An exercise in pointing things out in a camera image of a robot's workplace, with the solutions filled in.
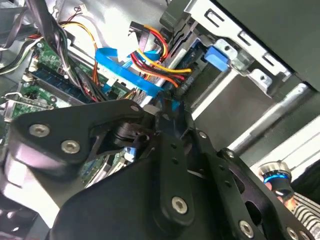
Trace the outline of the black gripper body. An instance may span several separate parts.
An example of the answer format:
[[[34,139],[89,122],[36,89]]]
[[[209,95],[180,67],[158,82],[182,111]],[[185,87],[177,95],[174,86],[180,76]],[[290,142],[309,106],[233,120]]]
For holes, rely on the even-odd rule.
[[[141,158],[73,196],[51,240],[182,240],[195,220],[183,137],[156,132]]]

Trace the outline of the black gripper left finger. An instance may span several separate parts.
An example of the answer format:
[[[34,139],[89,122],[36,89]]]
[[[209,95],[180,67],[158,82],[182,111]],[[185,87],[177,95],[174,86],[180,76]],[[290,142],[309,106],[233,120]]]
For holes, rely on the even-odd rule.
[[[83,165],[125,147],[141,151],[157,132],[180,138],[194,126],[183,103],[163,98],[141,107],[129,99],[25,113],[9,125],[4,195],[54,222],[83,186]]]

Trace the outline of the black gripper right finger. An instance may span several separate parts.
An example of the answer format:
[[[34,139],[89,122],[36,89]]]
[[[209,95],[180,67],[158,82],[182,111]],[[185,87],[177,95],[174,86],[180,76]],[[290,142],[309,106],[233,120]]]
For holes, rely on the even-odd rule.
[[[313,234],[232,151],[216,151],[181,103],[195,219],[182,240],[311,240]]]

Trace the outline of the person hand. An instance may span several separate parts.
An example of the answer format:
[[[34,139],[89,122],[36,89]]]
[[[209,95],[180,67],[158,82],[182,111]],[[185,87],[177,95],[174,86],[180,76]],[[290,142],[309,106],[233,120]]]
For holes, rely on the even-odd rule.
[[[283,198],[280,194],[276,193],[275,190],[273,190],[273,186],[270,182],[265,183],[266,187],[276,195],[276,197],[284,204],[284,205],[295,205],[296,204],[296,200],[294,199],[294,196],[292,196],[291,198],[285,197]]]

